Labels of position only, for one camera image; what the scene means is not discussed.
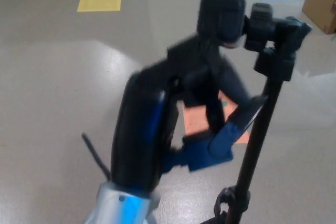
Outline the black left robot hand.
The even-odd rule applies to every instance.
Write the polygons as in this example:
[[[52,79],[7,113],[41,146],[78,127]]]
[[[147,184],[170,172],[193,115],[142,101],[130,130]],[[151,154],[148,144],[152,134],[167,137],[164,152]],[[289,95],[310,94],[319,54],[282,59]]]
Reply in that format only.
[[[171,147],[178,108],[204,106],[209,128]],[[254,121],[266,97],[251,97],[217,43],[193,35],[167,57],[134,73],[125,86],[113,137],[111,179],[152,192],[175,166],[190,171],[229,162],[232,146]]]

